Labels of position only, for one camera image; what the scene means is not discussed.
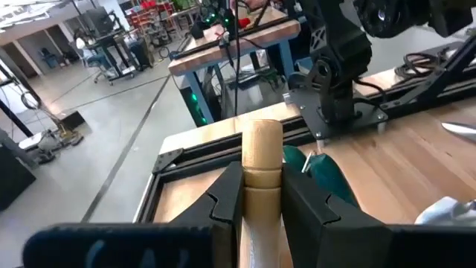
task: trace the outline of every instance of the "green object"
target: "green object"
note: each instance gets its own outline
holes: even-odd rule
[[[302,171],[304,163],[306,162],[306,156],[298,148],[284,146],[283,156],[289,166],[298,172]],[[347,179],[337,163],[335,163],[330,156],[324,153],[311,156],[308,165],[308,174],[316,180],[318,187],[336,194],[349,204],[360,208]]]

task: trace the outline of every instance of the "wooden handle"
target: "wooden handle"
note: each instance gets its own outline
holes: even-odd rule
[[[245,173],[245,228],[249,255],[241,267],[277,268],[280,263],[281,168],[283,126],[279,121],[250,121],[242,134]]]

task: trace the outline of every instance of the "concrete floor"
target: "concrete floor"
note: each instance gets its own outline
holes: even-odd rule
[[[368,74],[401,64],[406,53],[455,39],[410,29],[394,39],[371,41],[374,56]],[[114,86],[103,80],[94,84],[94,72],[81,65],[31,81],[52,112],[78,110],[91,132],[83,143],[35,170],[35,183],[0,212],[0,267],[20,265],[23,243],[42,227],[81,220],[131,222],[164,138],[195,127],[169,78],[168,63],[164,60]],[[230,70],[224,73],[226,78]],[[42,112],[25,112],[20,117],[34,133],[43,130],[42,124],[53,125]],[[0,127],[11,128],[4,115]],[[24,138],[18,129],[13,137],[16,141]],[[104,185],[110,188],[85,218]]]

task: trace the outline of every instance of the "wooden workbench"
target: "wooden workbench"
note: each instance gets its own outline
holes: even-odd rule
[[[388,87],[398,79],[393,70],[364,80]],[[373,89],[357,87],[364,95]],[[172,135],[161,153],[191,147],[238,133],[254,118],[282,120],[298,115],[293,105],[279,103],[237,118]],[[412,223],[417,215],[441,197],[466,202],[476,197],[476,145],[447,133],[442,121],[476,124],[476,99],[420,112],[387,124],[385,133],[367,130],[332,140],[324,148],[344,172],[362,210],[385,223]],[[314,143],[301,147],[315,150]],[[164,186],[155,222],[168,222],[191,205],[214,182],[223,169],[202,173]],[[284,233],[282,267],[291,267]],[[241,267],[247,267],[248,237],[242,235]]]
[[[258,15],[260,11],[256,10],[252,14],[250,14],[248,17],[250,18],[251,21],[254,20],[254,17]],[[285,17],[286,14],[280,12],[279,10],[276,10],[272,7],[268,8],[266,12],[264,13],[260,25],[265,24],[267,22],[272,22],[277,19],[281,19]],[[189,51],[190,49],[197,48],[201,45],[205,45],[209,42],[213,42],[217,39],[217,35],[215,33],[223,33],[225,30],[221,25],[215,25],[211,27],[210,29],[207,29],[204,31],[204,36],[201,39],[195,40],[191,39],[190,43],[188,46],[184,49],[184,51]],[[293,38],[294,36],[297,36],[297,34],[300,32],[300,24],[297,20],[292,20],[289,22],[284,22],[279,25],[275,25],[273,27],[264,29],[262,31],[258,31],[256,33],[252,33],[246,36],[246,39],[251,40],[252,42],[255,42],[261,46],[266,47],[266,43],[274,42],[275,40],[281,40],[281,39],[290,39]],[[242,52],[242,55],[244,54],[243,51],[246,49],[252,48],[253,45],[250,42],[245,41],[244,39],[241,39],[239,41],[239,47]],[[236,42],[233,41],[230,44],[230,54],[232,57],[234,57],[237,53],[237,46]],[[214,64],[217,62],[222,62],[224,60],[228,60],[228,57],[226,55],[226,50],[221,49],[218,45],[209,49],[206,49],[204,51],[197,52],[193,55],[183,57],[178,60],[173,60],[169,64],[169,70],[171,74],[174,75],[182,75],[186,71],[189,70],[195,70],[198,69],[199,66],[203,66],[206,64]]]

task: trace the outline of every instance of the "red object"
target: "red object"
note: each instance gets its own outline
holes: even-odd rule
[[[245,28],[246,26],[248,26],[248,24],[250,24],[251,21],[249,18],[244,18],[244,19],[238,19],[238,26],[240,28]]]

